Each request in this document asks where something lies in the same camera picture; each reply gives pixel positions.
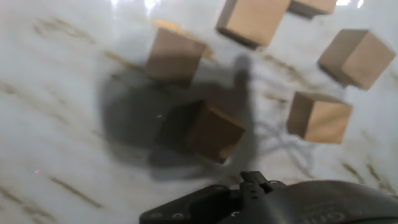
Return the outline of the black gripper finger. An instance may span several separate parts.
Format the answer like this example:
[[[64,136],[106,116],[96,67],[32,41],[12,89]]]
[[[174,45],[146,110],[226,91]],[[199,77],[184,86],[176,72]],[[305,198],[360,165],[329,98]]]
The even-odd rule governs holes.
[[[238,216],[250,204],[272,191],[285,187],[267,180],[259,171],[241,173],[238,189],[210,185],[142,213],[140,224],[219,223]]]

